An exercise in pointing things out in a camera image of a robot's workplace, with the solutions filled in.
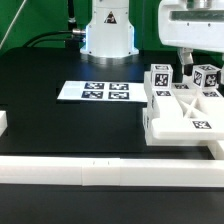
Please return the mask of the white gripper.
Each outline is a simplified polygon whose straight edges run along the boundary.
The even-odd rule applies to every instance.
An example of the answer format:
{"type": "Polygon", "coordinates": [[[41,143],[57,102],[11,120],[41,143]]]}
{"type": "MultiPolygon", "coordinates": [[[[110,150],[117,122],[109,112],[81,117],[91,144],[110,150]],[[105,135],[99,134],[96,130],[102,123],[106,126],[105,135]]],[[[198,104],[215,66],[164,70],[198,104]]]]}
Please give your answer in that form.
{"type": "MultiPolygon", "coordinates": [[[[158,32],[164,45],[180,47],[182,74],[191,76],[192,49],[224,53],[224,0],[162,0],[158,32]]],[[[217,73],[217,83],[224,84],[224,68],[217,73]]]]}

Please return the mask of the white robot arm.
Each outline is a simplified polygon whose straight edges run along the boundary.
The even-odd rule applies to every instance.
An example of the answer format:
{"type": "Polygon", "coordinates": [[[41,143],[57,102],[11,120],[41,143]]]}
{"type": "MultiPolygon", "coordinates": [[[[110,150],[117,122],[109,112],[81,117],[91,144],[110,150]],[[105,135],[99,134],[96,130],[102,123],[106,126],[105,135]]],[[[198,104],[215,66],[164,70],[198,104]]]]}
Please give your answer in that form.
{"type": "MultiPolygon", "coordinates": [[[[129,0],[92,0],[92,19],[85,28],[83,58],[119,63],[138,54],[129,0]]],[[[224,0],[161,0],[158,34],[162,44],[177,49],[182,71],[193,69],[192,52],[219,52],[224,58],[224,0]]]]}

